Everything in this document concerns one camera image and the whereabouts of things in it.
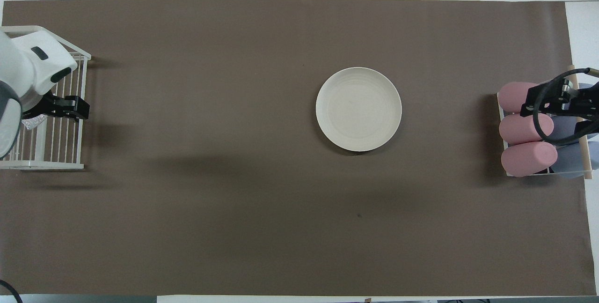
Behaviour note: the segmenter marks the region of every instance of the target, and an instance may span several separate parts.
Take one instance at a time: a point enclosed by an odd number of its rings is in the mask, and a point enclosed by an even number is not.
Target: brown mat
[[[6,2],[95,56],[81,173],[0,171],[24,293],[594,295],[581,178],[505,177],[493,96],[571,62],[561,2]],[[343,68],[404,106],[380,149],[314,115]]]

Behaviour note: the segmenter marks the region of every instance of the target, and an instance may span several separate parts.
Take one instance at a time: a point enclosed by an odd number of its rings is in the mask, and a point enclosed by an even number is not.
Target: round ceramic plate
[[[325,136],[349,151],[387,143],[402,119],[402,100],[387,77],[369,68],[332,75],[316,98],[316,119]]]

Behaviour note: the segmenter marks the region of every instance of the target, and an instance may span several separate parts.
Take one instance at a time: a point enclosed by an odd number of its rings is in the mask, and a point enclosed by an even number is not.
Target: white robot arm
[[[76,68],[68,51],[43,30],[16,38],[0,32],[0,158],[11,150],[21,118],[88,118],[84,100],[51,93],[54,84]]]

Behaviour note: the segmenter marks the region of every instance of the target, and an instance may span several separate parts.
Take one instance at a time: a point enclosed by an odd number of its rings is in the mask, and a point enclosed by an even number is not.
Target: pink cylinder
[[[558,159],[554,145],[545,141],[508,147],[501,154],[503,169],[514,177],[525,177],[551,166]]]
[[[538,84],[528,83],[526,81],[512,81],[511,83],[505,84],[501,90],[497,99],[499,100],[499,106],[506,112],[520,112],[522,104],[526,102],[526,95],[528,89],[536,87]]]
[[[539,125],[547,135],[554,130],[554,121],[545,113],[539,113]],[[533,116],[507,115],[499,124],[499,134],[510,145],[539,141],[541,137],[534,128]]]

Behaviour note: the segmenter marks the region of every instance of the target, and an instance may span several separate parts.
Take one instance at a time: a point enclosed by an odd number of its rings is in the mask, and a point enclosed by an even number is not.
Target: black cable
[[[17,292],[17,290],[15,290],[15,288],[13,288],[13,286],[2,280],[0,280],[0,285],[2,285],[4,288],[7,288],[10,291],[10,293],[13,294],[13,297],[15,297],[17,303],[23,303],[21,296],[19,296],[19,293]]]
[[[541,92],[539,92],[539,94],[537,95],[537,99],[534,101],[534,105],[533,105],[533,124],[534,124],[535,130],[537,130],[537,133],[539,134],[541,139],[543,139],[544,141],[547,141],[547,143],[550,143],[553,145],[566,145],[576,139],[579,139],[582,136],[585,136],[587,134],[590,134],[590,133],[593,133],[593,132],[599,130],[599,117],[595,116],[591,119],[592,123],[590,125],[588,125],[584,129],[578,131],[577,133],[572,134],[571,136],[567,136],[562,139],[551,139],[547,136],[547,134],[545,134],[545,132],[543,132],[543,129],[541,128],[541,124],[539,123],[539,109],[541,108],[541,104],[543,104],[543,98],[545,97],[547,92],[551,88],[553,88],[556,84],[560,83],[560,81],[562,79],[564,79],[565,77],[568,77],[571,74],[578,74],[578,73],[587,74],[587,73],[589,73],[590,70],[591,70],[590,68],[584,68],[584,69],[575,69],[575,70],[566,71],[565,73],[558,75],[556,78],[554,78],[551,81],[549,81],[548,83],[546,83],[545,86],[543,87],[543,89],[541,89]]]

